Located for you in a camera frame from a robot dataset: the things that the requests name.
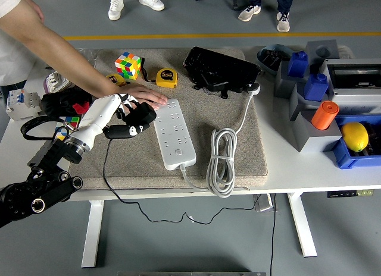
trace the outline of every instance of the red object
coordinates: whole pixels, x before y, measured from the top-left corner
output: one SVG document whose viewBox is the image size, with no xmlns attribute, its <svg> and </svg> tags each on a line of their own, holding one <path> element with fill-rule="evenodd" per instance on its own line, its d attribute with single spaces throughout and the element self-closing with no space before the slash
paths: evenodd
<svg viewBox="0 0 381 276">
<path fill-rule="evenodd" d="M 320 130 L 325 130 L 339 113 L 339 106 L 331 101 L 322 102 L 314 114 L 311 123 Z"/>
<path fill-rule="evenodd" d="M 87 113 L 87 111 L 90 108 L 90 103 L 89 102 L 85 102 L 83 105 L 80 105 L 80 104 L 76 103 L 76 104 L 73 105 L 73 108 L 76 111 L 76 113 L 78 113 L 78 114 L 85 114 L 85 113 Z"/>
</svg>

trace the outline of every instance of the gray block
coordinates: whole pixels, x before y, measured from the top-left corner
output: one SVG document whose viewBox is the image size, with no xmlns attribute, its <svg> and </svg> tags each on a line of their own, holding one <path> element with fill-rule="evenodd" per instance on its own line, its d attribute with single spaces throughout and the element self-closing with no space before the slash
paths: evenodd
<svg viewBox="0 0 381 276">
<path fill-rule="evenodd" d="M 303 78 L 290 77 L 288 75 L 288 61 L 280 62 L 278 72 L 275 77 L 274 96 L 278 98 L 290 98 L 296 83 L 306 83 L 309 77 L 309 70 L 306 69 Z"/>
<path fill-rule="evenodd" d="M 323 99 L 320 102 L 309 101 L 308 99 L 304 99 L 304 86 L 305 83 L 296 83 L 290 95 L 288 105 L 291 121 L 295 121 L 299 112 L 316 111 L 320 106 L 321 102 L 328 101 L 327 94 L 324 94 Z"/>
<path fill-rule="evenodd" d="M 308 41 L 305 47 L 310 66 L 322 65 L 325 59 L 339 59 L 339 49 L 336 40 Z"/>
<path fill-rule="evenodd" d="M 335 120 L 326 130 L 319 130 L 311 124 L 315 111 L 301 111 L 292 124 L 298 151 L 316 153 L 331 151 L 341 138 L 341 132 Z"/>
</svg>

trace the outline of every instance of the gray carpet mat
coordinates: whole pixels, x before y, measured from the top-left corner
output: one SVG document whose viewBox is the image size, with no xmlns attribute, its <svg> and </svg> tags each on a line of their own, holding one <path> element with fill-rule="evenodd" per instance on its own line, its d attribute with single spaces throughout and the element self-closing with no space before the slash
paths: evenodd
<svg viewBox="0 0 381 276">
<path fill-rule="evenodd" d="M 188 72 L 182 65 L 190 49 L 104 49 L 98 53 L 95 68 L 105 76 L 116 73 L 114 61 L 124 51 L 145 58 L 144 67 L 150 80 L 155 79 L 157 72 L 162 68 L 173 68 L 177 71 L 179 82 L 175 89 L 158 87 L 155 83 L 145 82 L 141 76 L 136 82 L 161 92 L 168 98 L 179 100 L 197 155 L 196 164 L 187 167 L 186 173 L 195 185 L 205 187 L 205 176 L 211 156 L 211 133 L 215 128 L 230 127 L 237 130 L 243 119 L 249 95 L 245 92 L 229 91 L 229 98 L 222 99 L 218 94 L 208 95 L 202 89 L 193 89 Z M 214 51 L 245 59 L 239 49 Z M 113 117 L 110 124 L 123 122 Z M 70 174 L 83 179 L 83 189 L 107 189 L 102 170 L 108 141 L 103 134 L 97 136 L 93 149 L 83 156 L 81 163 L 70 165 Z M 235 187 L 262 186 L 267 180 L 266 160 L 253 101 L 250 102 L 245 124 L 238 133 L 235 174 Z M 149 129 L 132 139 L 111 142 L 105 175 L 115 189 L 189 187 L 180 170 L 167 171 L 164 168 L 153 123 Z"/>
</svg>

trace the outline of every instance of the yellow floor line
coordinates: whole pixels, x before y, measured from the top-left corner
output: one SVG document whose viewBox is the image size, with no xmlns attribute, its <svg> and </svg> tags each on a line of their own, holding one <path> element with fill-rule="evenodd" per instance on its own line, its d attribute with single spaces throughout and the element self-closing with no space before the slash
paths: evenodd
<svg viewBox="0 0 381 276">
<path fill-rule="evenodd" d="M 207 33 L 207 34 L 137 34 L 64 36 L 65 40 L 134 40 L 134 39 L 199 39 L 199 38 L 259 38 L 259 37 L 329 37 L 381 36 L 381 32 L 299 32 L 299 33 Z"/>
</svg>

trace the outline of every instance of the sneaker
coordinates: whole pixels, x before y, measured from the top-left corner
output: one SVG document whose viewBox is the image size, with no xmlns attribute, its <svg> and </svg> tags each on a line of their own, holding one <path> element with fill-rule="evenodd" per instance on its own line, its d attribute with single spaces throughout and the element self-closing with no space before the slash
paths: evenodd
<svg viewBox="0 0 381 276">
<path fill-rule="evenodd" d="M 254 14 L 258 14 L 261 12 L 261 7 L 259 7 L 258 5 L 256 6 L 253 6 L 253 5 L 249 5 L 247 7 L 247 9 L 245 9 L 244 11 L 241 12 L 241 14 L 239 15 L 238 19 L 244 21 L 244 22 L 247 22 L 251 19 L 251 17 L 254 15 Z"/>
<path fill-rule="evenodd" d="M 139 0 L 142 5 L 151 7 L 153 10 L 160 11 L 164 9 L 164 4 L 161 0 Z"/>
<path fill-rule="evenodd" d="M 288 20 L 287 12 L 278 12 L 276 19 L 278 20 L 278 26 L 276 28 L 279 32 L 290 31 L 290 21 Z"/>
<path fill-rule="evenodd" d="M 110 9 L 108 11 L 108 18 L 110 20 L 118 20 L 120 18 L 120 11 L 123 9 L 123 0 L 111 0 Z"/>
</svg>

